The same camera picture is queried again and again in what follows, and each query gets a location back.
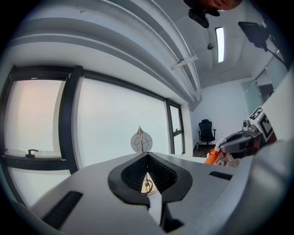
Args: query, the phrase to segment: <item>ceiling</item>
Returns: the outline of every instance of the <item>ceiling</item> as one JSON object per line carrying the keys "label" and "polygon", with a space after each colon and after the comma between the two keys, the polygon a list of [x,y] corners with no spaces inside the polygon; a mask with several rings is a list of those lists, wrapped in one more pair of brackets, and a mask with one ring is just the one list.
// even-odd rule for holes
{"label": "ceiling", "polygon": [[[191,53],[198,55],[195,66],[201,88],[242,78],[255,78],[271,58],[270,53],[255,48],[237,24],[239,21],[262,24],[260,13],[248,1],[243,1],[233,10],[221,11],[219,17],[207,15],[210,23],[208,29],[189,18],[189,7],[183,0],[169,0],[168,4],[166,0],[155,2],[178,27]],[[225,57],[222,63],[217,61],[216,27],[223,27],[225,32]],[[212,43],[214,49],[207,49],[209,43]],[[274,49],[271,42],[268,42],[268,47]]]}

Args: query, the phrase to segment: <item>wooden floor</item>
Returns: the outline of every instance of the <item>wooden floor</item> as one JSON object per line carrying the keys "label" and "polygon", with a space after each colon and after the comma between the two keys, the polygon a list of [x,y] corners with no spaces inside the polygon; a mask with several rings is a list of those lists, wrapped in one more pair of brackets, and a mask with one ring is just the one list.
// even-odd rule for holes
{"label": "wooden floor", "polygon": [[193,157],[206,157],[210,150],[214,149],[214,146],[200,146],[200,150],[194,149]]}

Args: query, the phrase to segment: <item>office chair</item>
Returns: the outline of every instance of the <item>office chair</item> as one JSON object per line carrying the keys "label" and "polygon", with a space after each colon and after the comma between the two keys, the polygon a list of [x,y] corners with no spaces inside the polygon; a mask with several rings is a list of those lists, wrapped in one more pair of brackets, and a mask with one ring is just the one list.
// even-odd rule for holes
{"label": "office chair", "polygon": [[199,140],[202,142],[206,142],[206,145],[208,143],[211,143],[211,141],[215,140],[215,131],[216,129],[213,129],[214,135],[212,135],[211,127],[212,122],[210,122],[208,119],[204,119],[199,123],[200,130],[199,133]]}

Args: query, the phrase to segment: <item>chair backrest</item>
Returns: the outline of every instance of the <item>chair backrest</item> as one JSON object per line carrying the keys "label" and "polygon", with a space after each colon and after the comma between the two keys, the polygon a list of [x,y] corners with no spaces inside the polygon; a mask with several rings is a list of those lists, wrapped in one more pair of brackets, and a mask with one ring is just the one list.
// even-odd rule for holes
{"label": "chair backrest", "polygon": [[210,137],[212,136],[212,122],[210,122],[207,119],[202,120],[201,123],[199,123],[200,131],[201,131],[201,137]]}

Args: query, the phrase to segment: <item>fluorescent light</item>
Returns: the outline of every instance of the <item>fluorescent light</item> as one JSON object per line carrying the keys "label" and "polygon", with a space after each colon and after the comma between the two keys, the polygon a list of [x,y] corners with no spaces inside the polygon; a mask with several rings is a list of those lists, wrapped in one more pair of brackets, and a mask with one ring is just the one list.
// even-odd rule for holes
{"label": "fluorescent light", "polygon": [[224,28],[216,28],[216,39],[217,39],[217,50],[218,50],[218,62],[224,61],[224,54],[225,54],[225,36],[224,36]]}

